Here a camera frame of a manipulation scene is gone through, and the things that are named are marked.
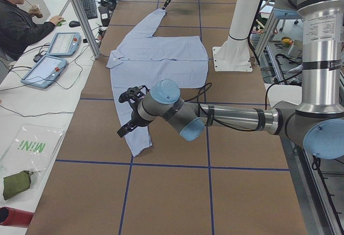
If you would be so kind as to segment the light blue striped shirt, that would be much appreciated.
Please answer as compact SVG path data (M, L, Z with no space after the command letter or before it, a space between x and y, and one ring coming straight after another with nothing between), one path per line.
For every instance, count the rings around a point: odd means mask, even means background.
M198 36L156 37L166 11L156 9L139 22L110 53L112 92L121 127L131 120L133 109L119 96L128 88L145 85L149 92L138 105L139 115L152 122L166 120L187 141L204 130L197 110L181 99L182 88L200 88L208 72L208 55ZM148 126L124 136L133 156L151 146Z

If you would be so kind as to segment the black keyboard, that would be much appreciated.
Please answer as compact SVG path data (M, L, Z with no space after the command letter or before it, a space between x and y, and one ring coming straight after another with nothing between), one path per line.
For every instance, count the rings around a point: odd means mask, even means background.
M95 19L98 17L95 0L80 0L80 2L88 19Z

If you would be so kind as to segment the white MINI plastic bag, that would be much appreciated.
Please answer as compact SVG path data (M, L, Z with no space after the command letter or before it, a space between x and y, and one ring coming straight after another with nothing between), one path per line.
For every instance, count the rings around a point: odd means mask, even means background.
M64 134L63 129L23 124L1 156L1 178L26 170L39 186Z

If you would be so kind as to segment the near blue teach pendant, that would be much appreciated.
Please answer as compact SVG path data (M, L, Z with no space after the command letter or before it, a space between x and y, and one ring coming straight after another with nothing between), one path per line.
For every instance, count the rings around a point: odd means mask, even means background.
M45 55L20 81L28 86L45 89L58 78L66 66L66 59Z

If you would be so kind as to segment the blue teach pendant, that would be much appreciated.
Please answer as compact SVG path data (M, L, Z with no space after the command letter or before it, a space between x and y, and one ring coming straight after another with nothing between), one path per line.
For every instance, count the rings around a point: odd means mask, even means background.
M72 56L80 45L80 39L79 32L58 32L54 35L46 54L57 57Z
M28 86L45 89L58 78L66 66L66 59L45 55L20 81Z

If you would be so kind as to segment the black computer mouse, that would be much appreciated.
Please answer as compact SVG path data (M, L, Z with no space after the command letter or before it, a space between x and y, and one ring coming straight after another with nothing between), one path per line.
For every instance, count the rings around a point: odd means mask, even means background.
M76 20L70 21L68 25L69 25L70 28L74 28L74 27L79 27L79 26L81 26L80 22L79 22L79 21L76 21Z

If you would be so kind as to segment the far blue teach pendant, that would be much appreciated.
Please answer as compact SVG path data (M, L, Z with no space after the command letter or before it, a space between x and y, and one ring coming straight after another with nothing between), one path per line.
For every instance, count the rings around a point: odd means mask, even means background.
M57 57L72 56L80 45L80 39L79 32L58 32L54 35L46 54Z

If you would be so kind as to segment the green fabric pouch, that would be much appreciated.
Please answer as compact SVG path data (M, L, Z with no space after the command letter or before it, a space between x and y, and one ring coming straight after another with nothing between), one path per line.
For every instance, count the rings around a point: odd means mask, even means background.
M28 190L31 186L31 176L33 172L23 170L17 174L13 174L3 178L3 198L5 201L14 196Z

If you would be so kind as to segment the iced coffee cup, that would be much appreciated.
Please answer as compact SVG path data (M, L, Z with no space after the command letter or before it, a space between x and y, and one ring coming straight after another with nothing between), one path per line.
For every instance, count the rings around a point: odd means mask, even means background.
M43 17L42 11L41 11L39 5L31 5L28 13L31 17L37 17L39 19L41 19Z

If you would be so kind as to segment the red cylinder bottle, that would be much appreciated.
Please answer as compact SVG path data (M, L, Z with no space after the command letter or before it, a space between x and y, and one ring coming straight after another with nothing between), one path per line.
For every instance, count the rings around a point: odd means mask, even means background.
M15 208L1 207L1 225L27 228L34 213Z

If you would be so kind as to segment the seated person black jacket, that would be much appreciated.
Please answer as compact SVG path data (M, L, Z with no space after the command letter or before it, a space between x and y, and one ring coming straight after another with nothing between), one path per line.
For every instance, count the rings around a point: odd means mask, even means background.
M64 20L54 16L43 24L36 24L32 18L39 13L31 8L28 12L19 8L25 0L1 0L1 49L8 59L16 61L31 46L48 34Z

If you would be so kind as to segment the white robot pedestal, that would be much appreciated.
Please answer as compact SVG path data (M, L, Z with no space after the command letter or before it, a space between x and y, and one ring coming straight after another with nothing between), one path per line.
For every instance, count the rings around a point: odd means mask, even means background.
M252 72L249 36L261 0L237 0L228 39L213 48L214 69L217 72Z

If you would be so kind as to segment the aluminium frame post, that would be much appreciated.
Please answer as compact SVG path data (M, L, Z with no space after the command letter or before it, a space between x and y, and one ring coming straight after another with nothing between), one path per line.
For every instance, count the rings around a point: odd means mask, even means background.
M73 9L76 13L76 16L81 24L82 31L84 33L85 38L88 41L88 44L91 48L91 51L93 53L93 56L95 59L98 59L101 55L99 47L96 43L96 40L94 38L93 32L91 30L90 24L88 22L87 16L84 12L83 6L81 4L80 0L70 0L71 4L73 6Z

